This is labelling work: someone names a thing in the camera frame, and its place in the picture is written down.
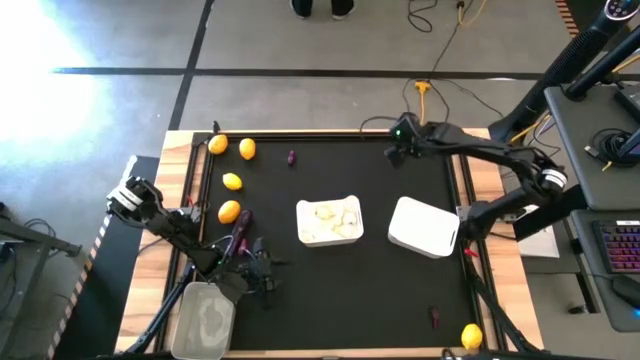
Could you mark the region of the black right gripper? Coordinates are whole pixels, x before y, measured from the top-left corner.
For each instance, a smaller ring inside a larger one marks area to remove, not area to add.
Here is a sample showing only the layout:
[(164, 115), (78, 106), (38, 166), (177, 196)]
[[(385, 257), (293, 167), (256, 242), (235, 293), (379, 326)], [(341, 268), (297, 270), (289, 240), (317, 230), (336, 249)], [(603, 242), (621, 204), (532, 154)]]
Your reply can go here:
[(393, 168), (404, 163), (405, 151), (416, 151), (422, 145), (420, 123), (416, 114), (403, 112), (389, 128), (394, 146), (384, 150), (384, 155)]

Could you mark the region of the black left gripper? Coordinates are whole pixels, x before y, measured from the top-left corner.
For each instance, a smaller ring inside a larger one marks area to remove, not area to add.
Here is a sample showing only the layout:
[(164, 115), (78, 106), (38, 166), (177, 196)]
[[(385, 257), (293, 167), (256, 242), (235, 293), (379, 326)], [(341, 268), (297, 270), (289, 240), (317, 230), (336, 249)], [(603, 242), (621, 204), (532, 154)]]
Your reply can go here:
[[(252, 254), (260, 266), (271, 265), (271, 253), (264, 237), (255, 240)], [(238, 303), (245, 295), (260, 292), (263, 296), (268, 296), (281, 285), (281, 281), (275, 279), (271, 272), (259, 275), (253, 260), (231, 262), (220, 264), (214, 270), (214, 282), (231, 302)]]

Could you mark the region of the long dark purple eggplant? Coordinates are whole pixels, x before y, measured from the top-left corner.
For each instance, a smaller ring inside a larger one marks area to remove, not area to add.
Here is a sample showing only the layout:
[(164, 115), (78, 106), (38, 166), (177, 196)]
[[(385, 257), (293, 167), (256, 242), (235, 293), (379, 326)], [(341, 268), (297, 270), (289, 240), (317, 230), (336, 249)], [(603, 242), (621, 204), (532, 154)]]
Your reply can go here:
[(234, 256), (238, 253), (238, 249), (242, 243), (242, 239), (245, 237), (246, 232), (250, 228), (253, 222), (253, 212), (251, 210), (242, 210), (236, 219), (234, 227), (231, 232), (231, 242), (228, 245), (227, 254)]

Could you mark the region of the white rectangular basket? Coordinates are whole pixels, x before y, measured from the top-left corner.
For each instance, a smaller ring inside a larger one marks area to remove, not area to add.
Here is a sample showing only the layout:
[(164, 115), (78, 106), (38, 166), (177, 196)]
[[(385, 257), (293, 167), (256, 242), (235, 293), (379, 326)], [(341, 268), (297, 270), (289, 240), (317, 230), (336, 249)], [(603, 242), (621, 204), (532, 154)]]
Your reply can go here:
[(453, 253), (459, 227), (456, 214), (403, 196), (396, 203), (387, 237), (395, 245), (439, 259)]
[[(317, 206), (330, 206), (335, 214), (334, 217), (328, 220), (321, 220), (315, 216), (315, 208)], [(319, 226), (323, 222), (330, 222), (333, 227), (342, 224), (342, 216), (345, 210), (351, 210), (358, 214), (358, 233), (353, 238), (342, 238), (337, 235), (333, 228), (331, 231), (322, 231)], [(364, 235), (364, 222), (362, 211), (360, 207), (360, 201), (355, 195), (349, 195), (343, 199), (325, 200), (310, 202), (306, 200), (300, 200), (296, 204), (296, 223), (297, 234), (303, 230), (311, 232), (315, 236), (315, 241), (312, 243), (303, 243), (307, 247), (326, 247), (335, 245), (346, 245), (355, 243)]]

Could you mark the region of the translucent grey plastic bin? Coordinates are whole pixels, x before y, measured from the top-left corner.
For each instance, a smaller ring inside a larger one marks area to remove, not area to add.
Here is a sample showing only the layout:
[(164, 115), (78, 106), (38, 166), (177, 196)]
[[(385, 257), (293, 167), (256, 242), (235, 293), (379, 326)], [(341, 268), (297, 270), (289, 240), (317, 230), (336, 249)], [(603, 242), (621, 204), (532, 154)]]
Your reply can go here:
[(186, 286), (170, 352), (178, 360), (221, 360), (228, 352), (235, 305), (215, 284)]

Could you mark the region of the black table mat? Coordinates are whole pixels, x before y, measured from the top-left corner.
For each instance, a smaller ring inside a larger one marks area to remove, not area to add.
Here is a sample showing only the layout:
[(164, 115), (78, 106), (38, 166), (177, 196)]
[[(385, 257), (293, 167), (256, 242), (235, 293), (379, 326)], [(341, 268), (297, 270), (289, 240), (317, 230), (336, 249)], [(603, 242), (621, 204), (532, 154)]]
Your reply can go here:
[[(220, 206), (236, 200), (253, 212), (250, 239), (264, 237), (279, 259), (281, 285), (264, 302), (244, 296), (237, 305), (235, 351), (456, 347), (475, 313), (458, 254), (431, 259), (391, 243), (388, 226), (400, 197), (452, 208), (443, 157), (408, 159), (393, 168), (386, 139), (259, 140), (252, 160), (236, 147), (215, 157), (205, 233), (218, 239), (230, 227)], [(296, 153), (294, 166), (287, 164)], [(234, 173), (243, 188), (222, 183)], [(298, 238), (296, 204), (355, 195), (364, 235), (355, 243), (311, 248)], [(431, 326), (429, 307), (440, 311)]]

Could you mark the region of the black floor mat striped edge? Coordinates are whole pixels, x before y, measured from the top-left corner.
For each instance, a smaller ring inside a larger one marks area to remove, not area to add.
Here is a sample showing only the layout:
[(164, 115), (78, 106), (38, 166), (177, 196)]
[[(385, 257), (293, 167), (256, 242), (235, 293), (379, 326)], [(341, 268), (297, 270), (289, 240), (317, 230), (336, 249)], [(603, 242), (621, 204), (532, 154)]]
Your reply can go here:
[(142, 231), (107, 215), (89, 248), (46, 360), (79, 360), (115, 350)]

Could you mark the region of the white paper sheet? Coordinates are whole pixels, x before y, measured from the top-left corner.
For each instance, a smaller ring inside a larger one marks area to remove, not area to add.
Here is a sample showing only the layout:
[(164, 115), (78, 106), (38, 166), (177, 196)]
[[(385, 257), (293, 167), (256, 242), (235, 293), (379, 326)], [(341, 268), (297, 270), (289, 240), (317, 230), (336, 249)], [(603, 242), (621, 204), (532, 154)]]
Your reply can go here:
[(559, 258), (560, 253), (553, 235), (537, 234), (517, 243), (521, 256)]

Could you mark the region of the black tower fan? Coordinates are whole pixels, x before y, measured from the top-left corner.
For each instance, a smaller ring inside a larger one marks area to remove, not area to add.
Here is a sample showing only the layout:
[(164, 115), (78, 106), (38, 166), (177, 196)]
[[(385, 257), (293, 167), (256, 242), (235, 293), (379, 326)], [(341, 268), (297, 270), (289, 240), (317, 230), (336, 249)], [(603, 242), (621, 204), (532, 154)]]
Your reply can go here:
[(606, 0), (594, 20), (574, 37), (520, 103), (489, 127), (490, 138), (509, 142), (547, 109), (544, 90), (572, 82), (640, 10), (640, 0)]

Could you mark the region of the black metal stand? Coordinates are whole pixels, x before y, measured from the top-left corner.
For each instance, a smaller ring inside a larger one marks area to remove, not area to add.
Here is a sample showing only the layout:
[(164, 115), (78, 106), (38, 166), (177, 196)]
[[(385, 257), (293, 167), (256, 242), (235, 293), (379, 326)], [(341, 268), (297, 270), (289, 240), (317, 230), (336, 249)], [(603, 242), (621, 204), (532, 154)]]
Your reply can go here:
[[(9, 360), (9, 355), (20, 332), (20, 323), (27, 314), (25, 307), (33, 297), (34, 289), (49, 259), (50, 252), (56, 251), (70, 257), (76, 257), (82, 247), (15, 223), (3, 211), (4, 204), (0, 203), (0, 235), (9, 237), (15, 246), (21, 247), (14, 251), (13, 255), (14, 267), (10, 276), (12, 281), (11, 294), (7, 302), (0, 308), (0, 320), (8, 316), (10, 322), (9, 329), (4, 330), (3, 333), (0, 332), (0, 360)], [(31, 271), (22, 281), (19, 279), (20, 265), (28, 263), (27, 254), (22, 254), (22, 252), (29, 249), (32, 253), (37, 254), (37, 258)]]

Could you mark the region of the backlit black keyboard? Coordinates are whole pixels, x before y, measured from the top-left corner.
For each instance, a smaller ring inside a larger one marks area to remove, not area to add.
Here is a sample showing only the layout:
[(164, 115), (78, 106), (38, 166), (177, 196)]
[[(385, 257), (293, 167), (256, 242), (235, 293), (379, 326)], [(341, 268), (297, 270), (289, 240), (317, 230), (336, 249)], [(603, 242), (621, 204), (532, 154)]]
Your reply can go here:
[(640, 274), (640, 220), (592, 222), (609, 273)]

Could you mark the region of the black computer mouse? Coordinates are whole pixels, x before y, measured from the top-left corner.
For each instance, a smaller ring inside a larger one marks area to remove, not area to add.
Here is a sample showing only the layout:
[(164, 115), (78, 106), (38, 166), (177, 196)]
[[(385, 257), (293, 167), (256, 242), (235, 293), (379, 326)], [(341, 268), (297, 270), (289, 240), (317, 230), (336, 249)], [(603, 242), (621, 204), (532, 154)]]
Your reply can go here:
[(640, 282), (627, 276), (616, 276), (611, 280), (611, 289), (631, 307), (640, 309)]

